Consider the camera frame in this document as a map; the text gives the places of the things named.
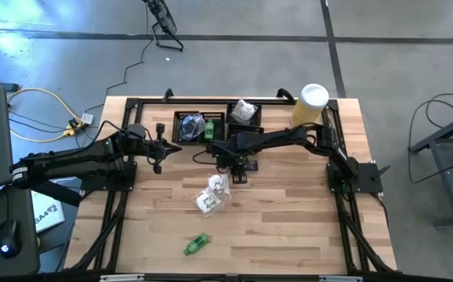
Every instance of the black tray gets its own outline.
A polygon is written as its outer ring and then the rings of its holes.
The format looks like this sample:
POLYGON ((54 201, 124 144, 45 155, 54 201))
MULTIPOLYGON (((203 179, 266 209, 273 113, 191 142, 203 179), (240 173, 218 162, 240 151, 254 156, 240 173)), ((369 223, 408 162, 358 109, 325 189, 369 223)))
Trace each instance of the black tray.
POLYGON ((189 115, 198 114, 198 111, 174 112, 174 122, 172 123, 172 142, 179 145, 197 145, 198 137, 188 141, 179 141, 179 127, 181 121, 189 115))
MULTIPOLYGON (((210 143, 211 141, 204 139, 204 133, 201 133, 199 136, 188 141, 179 141, 179 127, 181 126, 181 121, 189 115, 199 114, 198 111, 186 111, 186 112, 174 112, 174 122, 172 123, 172 142, 179 145, 197 145, 199 143, 210 143)), ((224 140, 225 139, 225 113, 209 113, 204 112, 200 113, 204 120, 212 120, 214 124, 214 140, 224 140)))
MULTIPOLYGON (((243 125, 242 123, 238 122, 235 120, 234 117, 232 117, 232 111, 234 111, 235 106, 237 103, 228 103, 226 105, 226 122, 227 124, 232 124, 232 125, 243 125)), ((256 110, 255 114, 252 115, 251 119, 249 120, 250 126, 260 126, 261 125, 261 105, 259 104, 253 104, 258 107, 256 110)))
POLYGON ((262 134, 265 132, 264 128, 247 126, 247 125, 228 125, 228 132, 226 134, 226 139, 229 139, 231 136, 239 134, 241 132, 253 132, 262 134))

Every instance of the yellow liquid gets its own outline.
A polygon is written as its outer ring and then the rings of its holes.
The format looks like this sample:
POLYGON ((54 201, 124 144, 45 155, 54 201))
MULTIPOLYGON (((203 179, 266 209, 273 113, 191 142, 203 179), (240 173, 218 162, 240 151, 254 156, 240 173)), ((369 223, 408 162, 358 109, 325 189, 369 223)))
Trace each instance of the yellow liquid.
POLYGON ((306 122, 315 122, 321 115, 322 109, 315 110, 305 106, 305 104, 299 99, 296 101, 295 109, 291 116, 291 125, 297 126, 306 122))

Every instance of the computer mouse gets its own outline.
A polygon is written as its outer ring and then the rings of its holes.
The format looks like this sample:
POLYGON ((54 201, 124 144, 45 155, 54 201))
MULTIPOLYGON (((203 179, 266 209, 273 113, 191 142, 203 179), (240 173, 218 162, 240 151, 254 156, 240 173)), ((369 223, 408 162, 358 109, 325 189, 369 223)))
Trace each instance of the computer mouse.
POLYGON ((20 253, 21 241, 19 225, 16 220, 8 219, 0 225, 0 255, 10 259, 20 253))

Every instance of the green bottle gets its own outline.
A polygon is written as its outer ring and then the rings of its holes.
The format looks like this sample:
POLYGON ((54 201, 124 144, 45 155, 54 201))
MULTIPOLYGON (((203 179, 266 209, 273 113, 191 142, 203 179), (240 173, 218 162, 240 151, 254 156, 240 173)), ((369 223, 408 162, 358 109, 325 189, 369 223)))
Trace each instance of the green bottle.
POLYGON ((208 120, 208 123, 205 124, 204 130, 204 139, 212 140, 214 138, 214 123, 212 120, 208 120))
POLYGON ((209 243, 208 235, 206 233, 202 233, 197 238, 195 238, 195 240, 191 241, 183 252, 185 253, 185 255, 194 254, 202 247, 204 247, 207 243, 209 243))

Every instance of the white package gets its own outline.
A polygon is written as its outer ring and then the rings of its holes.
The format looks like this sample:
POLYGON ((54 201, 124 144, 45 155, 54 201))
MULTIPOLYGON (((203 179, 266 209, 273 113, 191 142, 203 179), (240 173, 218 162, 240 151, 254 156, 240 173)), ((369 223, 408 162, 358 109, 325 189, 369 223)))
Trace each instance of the white package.
POLYGON ((205 217, 212 215, 224 203, 209 188, 205 188, 195 195, 194 203, 205 217))
POLYGON ((223 201, 231 199, 230 184, 227 174, 210 175, 208 178, 208 189, 223 201))
POLYGON ((232 117, 235 118, 236 121, 248 125, 249 119, 255 114, 258 107, 252 105, 250 103, 246 103, 244 100, 240 99, 235 105, 234 110, 232 110, 232 117))

